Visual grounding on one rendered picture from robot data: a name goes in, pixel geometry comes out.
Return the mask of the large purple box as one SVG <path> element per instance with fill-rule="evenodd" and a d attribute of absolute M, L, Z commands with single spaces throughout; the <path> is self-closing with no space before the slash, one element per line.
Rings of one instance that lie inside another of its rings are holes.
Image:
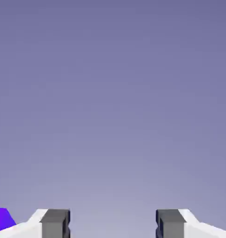
<path fill-rule="evenodd" d="M 16 225 L 7 208 L 0 208 L 0 231 Z"/>

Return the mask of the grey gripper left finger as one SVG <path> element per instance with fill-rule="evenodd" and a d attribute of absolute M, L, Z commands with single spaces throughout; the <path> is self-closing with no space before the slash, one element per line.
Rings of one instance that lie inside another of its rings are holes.
<path fill-rule="evenodd" d="M 71 238 L 68 209 L 37 209 L 28 221 L 0 231 L 0 238 Z"/>

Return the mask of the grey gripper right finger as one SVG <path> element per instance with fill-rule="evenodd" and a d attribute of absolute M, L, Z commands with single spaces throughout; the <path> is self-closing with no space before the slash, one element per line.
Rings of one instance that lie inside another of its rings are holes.
<path fill-rule="evenodd" d="M 226 238 L 226 231 L 197 220 L 189 209 L 157 209 L 155 238 Z"/>

